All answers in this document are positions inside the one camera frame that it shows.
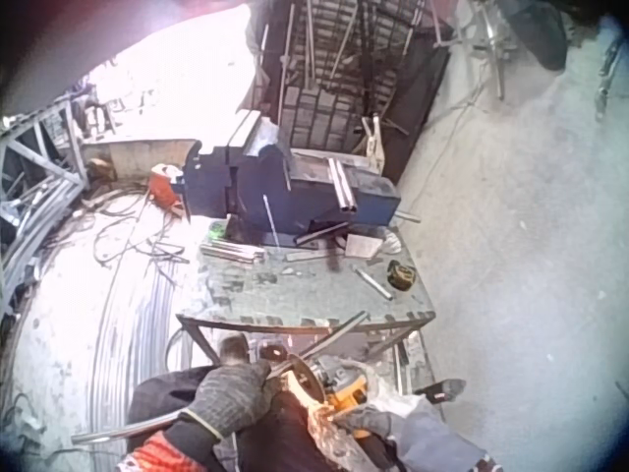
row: pants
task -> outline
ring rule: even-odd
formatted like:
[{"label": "pants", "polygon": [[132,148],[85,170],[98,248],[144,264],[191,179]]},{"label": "pants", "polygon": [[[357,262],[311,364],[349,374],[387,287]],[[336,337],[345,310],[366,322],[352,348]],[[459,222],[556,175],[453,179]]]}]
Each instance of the pants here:
[{"label": "pants", "polygon": [[[137,423],[188,406],[195,398],[200,382],[211,367],[198,367],[149,379],[138,385],[129,409],[129,423]],[[142,445],[153,433],[130,438],[129,452]],[[331,472],[330,465],[308,432],[306,410],[289,392],[279,393],[269,412],[237,437],[238,458],[232,439],[214,448],[216,457],[227,470],[241,472]]]}]

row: blue bench vise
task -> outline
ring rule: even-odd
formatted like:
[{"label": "blue bench vise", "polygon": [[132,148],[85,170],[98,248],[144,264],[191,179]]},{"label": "blue bench vise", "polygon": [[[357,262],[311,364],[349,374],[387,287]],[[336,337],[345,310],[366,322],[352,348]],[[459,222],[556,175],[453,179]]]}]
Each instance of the blue bench vise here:
[{"label": "blue bench vise", "polygon": [[295,155],[280,135],[258,111],[241,110],[210,151],[196,142],[173,182],[188,216],[229,214],[230,239],[272,244],[266,196],[285,246],[296,235],[340,222],[389,224],[400,196],[388,179],[336,158]]}]

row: paper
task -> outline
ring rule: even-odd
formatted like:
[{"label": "paper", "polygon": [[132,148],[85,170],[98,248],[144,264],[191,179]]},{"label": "paper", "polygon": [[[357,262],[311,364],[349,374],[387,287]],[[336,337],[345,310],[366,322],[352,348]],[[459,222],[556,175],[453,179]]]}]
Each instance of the paper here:
[{"label": "paper", "polygon": [[375,256],[377,250],[380,249],[380,246],[382,246],[381,239],[350,234],[347,236],[345,256],[348,258],[371,259]]}]

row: floor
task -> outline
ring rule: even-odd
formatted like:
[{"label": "floor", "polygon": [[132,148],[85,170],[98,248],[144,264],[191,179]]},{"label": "floor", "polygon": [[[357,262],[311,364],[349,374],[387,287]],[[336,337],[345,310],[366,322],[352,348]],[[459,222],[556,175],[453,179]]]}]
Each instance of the floor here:
[{"label": "floor", "polygon": [[489,80],[473,106],[488,68],[453,48],[400,183],[435,374],[468,381],[445,416],[505,470],[593,470],[627,414],[626,54],[601,123],[594,107],[611,39],[559,76],[521,53],[504,102]]}]

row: yellow angle grinder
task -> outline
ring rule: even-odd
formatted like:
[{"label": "yellow angle grinder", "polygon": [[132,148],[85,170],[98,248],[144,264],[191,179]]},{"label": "yellow angle grinder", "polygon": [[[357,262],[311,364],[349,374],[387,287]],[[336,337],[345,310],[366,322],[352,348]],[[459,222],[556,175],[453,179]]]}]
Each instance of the yellow angle grinder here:
[{"label": "yellow angle grinder", "polygon": [[[302,389],[320,403],[327,402],[338,413],[367,402],[367,379],[360,372],[343,367],[337,357],[321,355],[307,362],[288,356]],[[380,438],[369,431],[354,431],[354,438],[373,464],[380,469],[396,465],[395,455]]]}]

